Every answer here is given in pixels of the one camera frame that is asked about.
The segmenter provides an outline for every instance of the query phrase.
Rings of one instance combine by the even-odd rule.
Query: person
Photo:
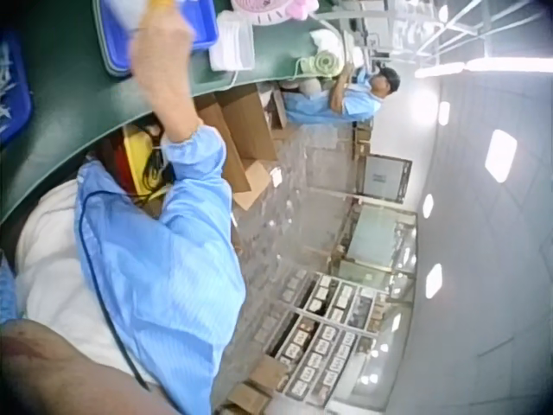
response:
[[[226,147],[199,120],[188,84],[193,37],[162,0],[130,48],[175,172],[159,220],[91,160],[29,216],[15,280],[2,260],[0,389],[9,403],[0,406],[23,406],[9,413],[212,413],[245,282],[221,177]]]
[[[351,84],[353,70],[351,64],[346,64],[330,91],[310,96],[283,93],[288,120],[295,124],[340,124],[374,117],[383,99],[399,89],[399,75],[392,68],[383,67],[366,83]]]

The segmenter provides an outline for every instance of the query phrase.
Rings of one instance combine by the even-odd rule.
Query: black cable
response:
[[[115,339],[115,343],[118,345],[119,350],[121,351],[121,354],[123,355],[125,361],[127,362],[127,365],[129,365],[129,368],[131,372],[134,374],[135,379],[137,380],[138,384],[149,391],[148,384],[144,381],[142,375],[138,372],[137,367],[133,363],[133,361],[130,359],[129,353],[127,352],[126,347],[124,346],[123,342],[121,341],[121,338],[119,337],[119,334],[115,328],[115,325],[113,324],[113,321],[110,317],[110,313],[108,312],[107,308],[105,307],[104,299],[102,298],[102,294],[100,292],[100,288],[98,285],[98,280],[96,279],[96,272],[94,272],[94,267],[92,266],[92,260],[90,258],[90,253],[88,252],[88,249],[86,248],[86,242],[85,237],[83,235],[83,219],[85,218],[85,211],[86,211],[86,204],[90,200],[91,197],[95,195],[116,195],[116,196],[127,196],[125,194],[117,193],[117,192],[110,192],[107,190],[97,190],[95,192],[91,192],[88,195],[86,195],[84,201],[83,201],[83,210],[79,217],[79,237],[80,242],[83,246],[83,251],[85,252],[86,262],[88,263],[88,267],[90,269],[90,273],[92,276],[92,283],[94,284],[94,290],[96,291],[96,296],[98,297],[98,301],[100,303],[100,309],[102,309],[102,314],[104,314],[105,322],[107,323],[107,326],[109,327],[111,334],[113,335],[113,338]],[[137,198],[143,198],[143,197],[150,197],[151,195],[146,196],[135,196]]]

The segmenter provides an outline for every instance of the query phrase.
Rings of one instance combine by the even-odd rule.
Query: fluorescent light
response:
[[[410,255],[411,255],[411,249],[410,248],[405,248],[404,264],[407,264],[407,261],[409,261],[409,256]]]
[[[473,72],[553,73],[553,58],[479,58],[466,66]]]
[[[398,314],[394,317],[394,321],[391,323],[391,332],[397,331],[399,329],[399,323],[401,322],[401,314]]]
[[[434,197],[432,195],[426,195],[423,203],[423,216],[424,219],[428,219],[434,208]]]
[[[430,300],[442,287],[442,266],[434,265],[426,277],[426,298]]]
[[[445,4],[438,10],[438,19],[445,23],[449,20],[449,7]]]
[[[493,132],[486,157],[486,169],[499,183],[507,180],[516,152],[517,140],[502,130]]]
[[[441,126],[446,126],[449,124],[449,110],[451,105],[447,101],[442,101],[440,103],[440,108],[438,109],[438,123]]]
[[[421,67],[415,71],[415,78],[431,78],[434,76],[453,75],[465,69],[465,62],[451,62],[434,67]]]

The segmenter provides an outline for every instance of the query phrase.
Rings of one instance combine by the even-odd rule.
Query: green workbench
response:
[[[230,9],[227,0],[215,2],[219,11]],[[256,27],[256,67],[241,73],[237,85],[291,77],[298,58],[316,53],[309,31],[320,28],[313,20]],[[2,151],[0,223],[40,197],[55,184],[56,171],[105,134],[151,112],[133,79],[105,71],[90,0],[42,0],[17,29],[35,109]],[[191,67],[194,95],[231,82],[231,73],[212,72],[207,52],[194,53]]]

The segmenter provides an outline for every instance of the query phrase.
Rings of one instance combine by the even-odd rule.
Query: floor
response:
[[[343,221],[346,201],[313,188],[353,190],[354,166],[348,130],[302,127],[285,142],[277,141],[283,181],[270,184],[247,212],[234,208],[243,247],[240,264],[247,285],[234,337],[221,362],[213,386],[213,407],[232,387],[247,379],[264,352],[265,339],[257,334],[262,319],[278,307],[273,303],[292,269],[322,271]]]

